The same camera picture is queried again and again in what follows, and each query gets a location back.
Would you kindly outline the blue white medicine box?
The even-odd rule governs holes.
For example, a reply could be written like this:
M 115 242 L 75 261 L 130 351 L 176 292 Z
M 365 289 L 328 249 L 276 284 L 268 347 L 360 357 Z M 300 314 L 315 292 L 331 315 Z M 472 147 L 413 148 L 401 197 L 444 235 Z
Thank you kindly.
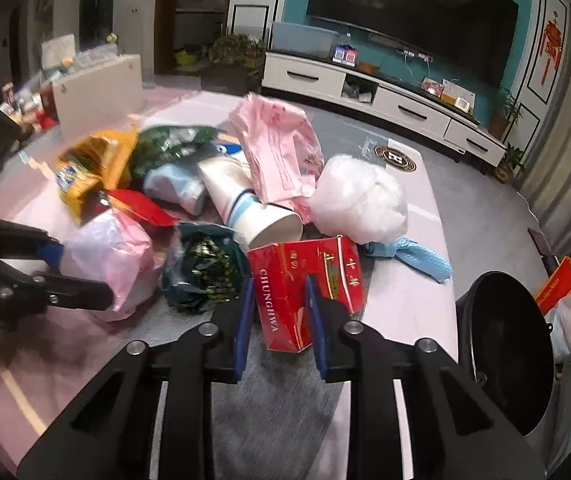
M 239 144 L 235 143 L 228 143 L 228 142 L 213 142 L 214 148 L 216 148 L 217 152 L 226 156 L 235 155 L 242 151 L 242 148 Z

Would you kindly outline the yellow chip bag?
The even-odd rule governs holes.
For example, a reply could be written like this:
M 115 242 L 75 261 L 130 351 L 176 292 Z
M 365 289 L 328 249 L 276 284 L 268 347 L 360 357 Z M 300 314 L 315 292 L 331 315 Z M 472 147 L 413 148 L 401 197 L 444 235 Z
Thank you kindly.
M 58 157 L 59 196 L 78 226 L 92 216 L 99 192 L 130 184 L 129 160 L 137 141 L 135 129 L 96 131 Z

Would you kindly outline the pink knotted plastic bag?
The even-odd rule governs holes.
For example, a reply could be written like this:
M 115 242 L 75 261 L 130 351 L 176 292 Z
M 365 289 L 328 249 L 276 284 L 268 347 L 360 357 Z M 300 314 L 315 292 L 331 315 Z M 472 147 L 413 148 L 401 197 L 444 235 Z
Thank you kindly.
M 77 230 L 65 244 L 60 271 L 71 278 L 103 281 L 112 306 L 98 314 L 107 322 L 124 321 L 150 299 L 161 274 L 150 236 L 122 211 L 110 209 Z

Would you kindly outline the dark teal foil bag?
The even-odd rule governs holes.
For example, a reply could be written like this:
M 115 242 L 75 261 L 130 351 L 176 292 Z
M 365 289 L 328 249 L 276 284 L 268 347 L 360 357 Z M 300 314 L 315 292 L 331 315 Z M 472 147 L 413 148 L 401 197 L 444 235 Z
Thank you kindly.
M 200 312 L 236 300 L 249 275 L 246 245 L 236 231 L 182 221 L 168 249 L 160 287 L 171 308 Z

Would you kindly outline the pink printed plastic bag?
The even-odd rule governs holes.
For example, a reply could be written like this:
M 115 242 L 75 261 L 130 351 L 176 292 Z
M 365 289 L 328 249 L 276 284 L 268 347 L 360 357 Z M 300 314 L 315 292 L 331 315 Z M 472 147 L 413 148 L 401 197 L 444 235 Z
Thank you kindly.
M 250 167 L 254 190 L 265 204 L 291 209 L 308 224 L 309 199 L 325 159 L 305 113 L 293 104 L 247 94 L 229 122 Z

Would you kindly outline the red chinese knot decoration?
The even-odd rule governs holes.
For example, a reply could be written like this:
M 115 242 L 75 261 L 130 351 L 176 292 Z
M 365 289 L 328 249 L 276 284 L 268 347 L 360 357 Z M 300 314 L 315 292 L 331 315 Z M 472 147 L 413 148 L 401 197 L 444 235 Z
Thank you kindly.
M 540 84 L 544 86 L 551 70 L 558 70 L 561 63 L 563 48 L 562 30 L 559 27 L 559 14 L 552 12 L 551 20 L 547 21 L 539 43 L 539 55 L 545 59 Z

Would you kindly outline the potted plant on cabinet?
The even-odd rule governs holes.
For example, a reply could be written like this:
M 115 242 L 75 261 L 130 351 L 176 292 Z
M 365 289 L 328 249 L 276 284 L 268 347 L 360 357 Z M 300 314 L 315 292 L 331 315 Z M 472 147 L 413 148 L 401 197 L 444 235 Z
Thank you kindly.
M 521 117 L 520 103 L 507 88 L 500 87 L 495 94 L 488 133 L 501 141 L 507 129 Z

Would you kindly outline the green snack bag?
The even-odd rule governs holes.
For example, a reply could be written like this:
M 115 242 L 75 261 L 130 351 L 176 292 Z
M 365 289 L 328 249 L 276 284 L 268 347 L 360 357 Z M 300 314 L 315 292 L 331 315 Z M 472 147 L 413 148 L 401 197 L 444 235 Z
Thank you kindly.
M 220 129 L 203 125 L 157 125 L 142 129 L 129 159 L 130 173 L 135 180 L 142 180 L 153 169 L 197 153 L 218 133 Z

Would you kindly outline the potted plant on floor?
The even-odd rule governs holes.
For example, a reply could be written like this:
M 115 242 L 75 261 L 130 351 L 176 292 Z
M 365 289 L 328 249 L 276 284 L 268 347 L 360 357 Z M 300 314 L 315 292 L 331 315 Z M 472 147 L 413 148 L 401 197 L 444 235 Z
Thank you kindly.
M 524 151 L 508 143 L 502 160 L 494 170 L 495 179 L 502 184 L 509 184 L 514 178 L 515 170 L 522 168 Z

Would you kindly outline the red cigarette carton box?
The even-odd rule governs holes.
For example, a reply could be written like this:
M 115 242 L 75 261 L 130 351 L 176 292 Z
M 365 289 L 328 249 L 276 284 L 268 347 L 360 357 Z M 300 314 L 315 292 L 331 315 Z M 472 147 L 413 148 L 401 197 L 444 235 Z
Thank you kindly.
M 299 353 L 311 345 L 305 313 L 305 278 L 313 275 L 322 296 L 356 314 L 366 306 L 357 245 L 348 237 L 299 240 L 252 249 L 254 280 L 264 341 L 270 351 Z

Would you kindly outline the blue cleaning cloth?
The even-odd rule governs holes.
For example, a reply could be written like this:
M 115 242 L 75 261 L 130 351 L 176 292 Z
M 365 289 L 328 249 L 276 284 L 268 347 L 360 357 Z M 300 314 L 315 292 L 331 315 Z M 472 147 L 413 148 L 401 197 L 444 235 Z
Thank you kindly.
M 370 258 L 397 259 L 438 283 L 453 277 L 453 268 L 445 257 L 407 237 L 397 238 L 391 244 L 370 242 L 361 245 L 360 249 Z

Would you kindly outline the white paper cup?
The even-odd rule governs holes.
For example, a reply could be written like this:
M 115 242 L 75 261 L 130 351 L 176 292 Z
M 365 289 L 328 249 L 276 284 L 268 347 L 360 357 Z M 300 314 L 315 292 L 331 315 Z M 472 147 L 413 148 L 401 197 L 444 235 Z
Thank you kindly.
M 241 235 L 249 249 L 301 239 L 301 217 L 289 208 L 264 204 L 237 159 L 212 157 L 199 162 L 198 169 L 224 225 Z

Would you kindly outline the red foil snack wrapper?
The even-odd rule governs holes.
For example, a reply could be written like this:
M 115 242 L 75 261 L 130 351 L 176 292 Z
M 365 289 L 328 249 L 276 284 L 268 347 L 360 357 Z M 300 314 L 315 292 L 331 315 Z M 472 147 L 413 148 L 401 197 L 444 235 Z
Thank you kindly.
M 103 195 L 106 196 L 110 207 L 136 220 L 141 226 L 172 228 L 179 222 L 178 218 L 166 212 L 151 198 L 140 192 L 128 188 L 115 188 L 115 190 L 104 191 Z

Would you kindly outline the white tv cabinet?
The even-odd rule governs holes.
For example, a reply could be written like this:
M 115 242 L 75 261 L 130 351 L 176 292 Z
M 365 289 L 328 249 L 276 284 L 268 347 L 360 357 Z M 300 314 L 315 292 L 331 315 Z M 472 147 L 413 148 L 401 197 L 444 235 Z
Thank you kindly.
M 438 100 L 331 62 L 269 51 L 262 87 L 384 120 L 493 167 L 506 155 L 500 141 Z

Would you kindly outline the light blue face mask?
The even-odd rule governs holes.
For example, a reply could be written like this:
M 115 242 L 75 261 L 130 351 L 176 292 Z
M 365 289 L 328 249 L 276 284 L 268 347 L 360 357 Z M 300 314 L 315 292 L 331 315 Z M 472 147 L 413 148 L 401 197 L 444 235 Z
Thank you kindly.
M 144 194 L 155 200 L 182 207 L 191 216 L 200 216 L 208 191 L 196 167 L 167 162 L 144 178 Z

